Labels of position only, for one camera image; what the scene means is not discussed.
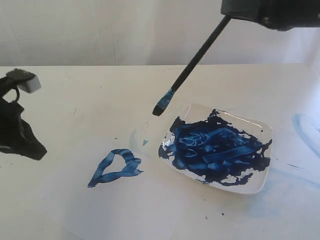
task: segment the table surface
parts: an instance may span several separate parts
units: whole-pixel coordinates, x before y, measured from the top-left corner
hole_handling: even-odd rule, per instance
[[[173,176],[194,191],[170,229],[158,226],[168,239],[318,239],[319,79],[303,64],[200,65],[164,114],[152,116],[155,104],[183,67],[21,67],[37,74],[42,84],[33,94],[21,93],[20,104],[25,108],[22,118],[48,153],[41,161],[1,154],[0,238],[83,239],[63,221],[35,210],[33,191],[91,136],[156,159],[163,130],[184,107],[197,103],[269,124],[273,129],[270,169],[261,192],[241,195],[202,185],[157,160],[159,176]],[[11,69],[0,67],[0,73],[4,76]],[[293,124],[297,114],[305,119],[307,132],[302,136]],[[146,136],[145,148],[136,144]]]

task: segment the white plate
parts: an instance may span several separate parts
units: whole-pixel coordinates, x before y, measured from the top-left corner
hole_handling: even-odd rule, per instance
[[[158,155],[204,184],[255,194],[267,178],[272,135],[263,122],[191,104],[172,124]]]

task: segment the paintbrush handle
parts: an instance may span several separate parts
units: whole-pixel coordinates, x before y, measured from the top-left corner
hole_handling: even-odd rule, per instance
[[[174,82],[174,84],[171,87],[171,90],[173,92],[176,92],[178,90],[178,88],[184,83],[184,81],[187,79],[187,77],[190,75],[190,73],[193,71],[193,69],[196,67],[196,65],[200,62],[200,60],[203,58],[203,56],[206,54],[206,52],[211,47],[211,45],[214,43],[214,41],[217,39],[217,37],[220,35],[220,33],[227,26],[227,24],[230,22],[230,20],[231,20],[230,16],[224,16],[222,21],[219,23],[219,25],[213,31],[213,33],[211,33],[209,38],[205,41],[205,43],[202,45],[202,47],[199,49],[199,51],[194,55],[192,60],[185,67],[185,69],[182,71],[180,76],[176,79],[176,81]]]

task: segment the white wall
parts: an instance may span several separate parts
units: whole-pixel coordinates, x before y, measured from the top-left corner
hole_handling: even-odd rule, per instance
[[[0,65],[186,64],[223,16],[221,0],[0,0]],[[233,20],[202,64],[319,67],[320,31]]]

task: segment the paintbrush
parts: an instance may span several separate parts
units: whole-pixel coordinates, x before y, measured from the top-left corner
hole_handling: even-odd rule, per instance
[[[224,30],[224,28],[227,26],[230,20],[231,20],[230,16],[225,16],[222,19],[219,25],[211,33],[209,38],[205,41],[205,43],[202,45],[199,51],[194,55],[192,60],[182,71],[180,76],[176,79],[176,81],[174,82],[170,90],[156,104],[152,112],[153,115],[160,116],[166,110],[166,108],[168,107],[172,97],[174,96],[178,88],[180,88],[180,86],[184,83],[184,81],[187,79],[187,77],[190,75],[190,73],[193,71],[196,65],[200,62],[202,57],[206,54],[208,49],[211,47],[211,45],[214,43],[214,41],[217,39],[220,33]]]

